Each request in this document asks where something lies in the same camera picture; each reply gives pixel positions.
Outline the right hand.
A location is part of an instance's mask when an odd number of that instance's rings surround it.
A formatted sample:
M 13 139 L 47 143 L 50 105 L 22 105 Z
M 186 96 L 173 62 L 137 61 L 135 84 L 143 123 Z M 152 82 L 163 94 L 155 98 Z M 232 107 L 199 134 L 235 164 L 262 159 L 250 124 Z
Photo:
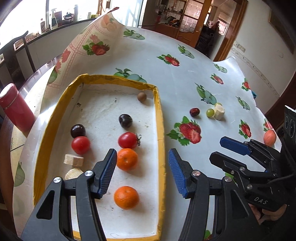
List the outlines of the right hand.
M 256 220 L 258 221 L 259 225 L 261 225 L 266 220 L 276 221 L 280 219 L 283 214 L 285 213 L 287 209 L 287 205 L 284 204 L 279 210 L 275 212 L 271 212 L 265 209 L 262 209 L 262 211 L 259 211 L 254 205 L 249 204 L 249 207 L 251 208 Z

